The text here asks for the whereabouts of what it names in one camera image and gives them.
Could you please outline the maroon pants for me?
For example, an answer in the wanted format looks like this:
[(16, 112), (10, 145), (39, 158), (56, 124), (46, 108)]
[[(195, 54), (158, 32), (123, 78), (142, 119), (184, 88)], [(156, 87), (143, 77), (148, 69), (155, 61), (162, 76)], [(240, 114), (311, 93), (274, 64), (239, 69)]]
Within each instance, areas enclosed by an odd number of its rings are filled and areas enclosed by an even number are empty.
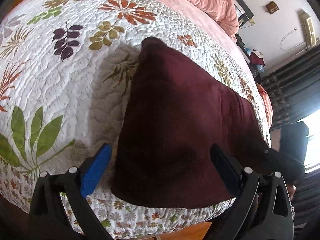
[(208, 207), (236, 196), (210, 159), (217, 145), (256, 168), (267, 144), (252, 105), (161, 40), (142, 41), (120, 132), (112, 193), (153, 208)]

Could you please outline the dark curtain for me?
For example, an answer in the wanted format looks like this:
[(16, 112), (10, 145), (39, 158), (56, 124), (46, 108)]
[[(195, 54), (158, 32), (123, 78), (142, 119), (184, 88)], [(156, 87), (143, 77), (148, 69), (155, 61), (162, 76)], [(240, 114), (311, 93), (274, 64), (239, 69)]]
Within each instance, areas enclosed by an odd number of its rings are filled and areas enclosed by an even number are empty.
[(272, 104), (270, 131), (295, 123), (319, 110), (319, 46), (263, 77), (261, 86)]

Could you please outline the cluttered bedside table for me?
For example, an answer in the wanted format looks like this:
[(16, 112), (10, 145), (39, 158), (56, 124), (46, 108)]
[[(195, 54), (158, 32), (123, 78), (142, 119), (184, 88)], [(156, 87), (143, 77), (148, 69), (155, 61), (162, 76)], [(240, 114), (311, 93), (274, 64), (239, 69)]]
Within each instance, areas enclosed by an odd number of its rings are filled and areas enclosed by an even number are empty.
[(239, 34), (236, 34), (235, 37), (236, 44), (244, 55), (245, 61), (248, 64), (255, 82), (261, 83), (262, 77), (265, 73), (265, 63), (262, 54), (254, 49), (246, 48)]

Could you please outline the dark headboard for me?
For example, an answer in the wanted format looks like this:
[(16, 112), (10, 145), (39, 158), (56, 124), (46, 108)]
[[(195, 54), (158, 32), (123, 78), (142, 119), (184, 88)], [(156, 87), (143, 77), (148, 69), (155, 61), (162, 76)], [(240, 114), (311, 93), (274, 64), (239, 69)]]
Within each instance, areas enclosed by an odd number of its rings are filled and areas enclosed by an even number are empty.
[(242, 27), (253, 18), (254, 14), (244, 0), (234, 0), (234, 4), (239, 25)]

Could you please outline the floral quilted bedspread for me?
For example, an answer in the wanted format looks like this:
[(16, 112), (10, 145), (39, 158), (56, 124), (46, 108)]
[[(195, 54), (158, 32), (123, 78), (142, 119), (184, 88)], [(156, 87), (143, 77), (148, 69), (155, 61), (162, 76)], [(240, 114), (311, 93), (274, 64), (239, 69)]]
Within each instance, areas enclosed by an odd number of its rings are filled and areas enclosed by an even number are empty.
[(242, 67), (193, 21), (156, 0), (24, 0), (1, 22), (1, 200), (29, 213), (42, 171), (116, 148), (140, 44), (154, 36), (253, 106), (262, 97)]

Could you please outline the pink bed sheet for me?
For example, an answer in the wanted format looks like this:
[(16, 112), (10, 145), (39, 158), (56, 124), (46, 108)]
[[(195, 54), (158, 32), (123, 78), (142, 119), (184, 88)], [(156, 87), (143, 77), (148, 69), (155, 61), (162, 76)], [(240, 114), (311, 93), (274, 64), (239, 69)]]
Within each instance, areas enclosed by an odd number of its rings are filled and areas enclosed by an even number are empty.
[(205, 33), (212, 37), (217, 44), (224, 48), (242, 67), (247, 67), (247, 62), (236, 43), (227, 35), (227, 33), (205, 12), (192, 5), (187, 0), (156, 0), (161, 2), (174, 11), (182, 14), (193, 21)]

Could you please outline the wall air conditioner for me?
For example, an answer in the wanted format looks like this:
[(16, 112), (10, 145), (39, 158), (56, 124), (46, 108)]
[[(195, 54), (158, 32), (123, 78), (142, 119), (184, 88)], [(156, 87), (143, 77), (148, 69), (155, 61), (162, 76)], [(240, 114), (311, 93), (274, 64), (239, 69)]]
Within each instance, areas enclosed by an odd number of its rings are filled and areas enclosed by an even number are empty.
[(317, 43), (315, 26), (313, 24), (313, 20), (311, 16), (307, 12), (302, 12), (300, 14), (300, 19), (302, 20), (304, 31), (305, 31), (305, 39), (308, 47), (314, 47)]

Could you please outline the brown wall switch panel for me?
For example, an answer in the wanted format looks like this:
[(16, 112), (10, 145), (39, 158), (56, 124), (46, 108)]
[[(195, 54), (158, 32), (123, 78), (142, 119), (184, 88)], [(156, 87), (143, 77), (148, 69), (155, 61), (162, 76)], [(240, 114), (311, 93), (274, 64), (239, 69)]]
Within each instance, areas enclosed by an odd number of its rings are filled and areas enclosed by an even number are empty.
[(267, 12), (270, 15), (274, 14), (276, 11), (279, 10), (278, 5), (274, 1), (269, 2), (267, 5), (265, 5), (265, 7), (266, 7)]

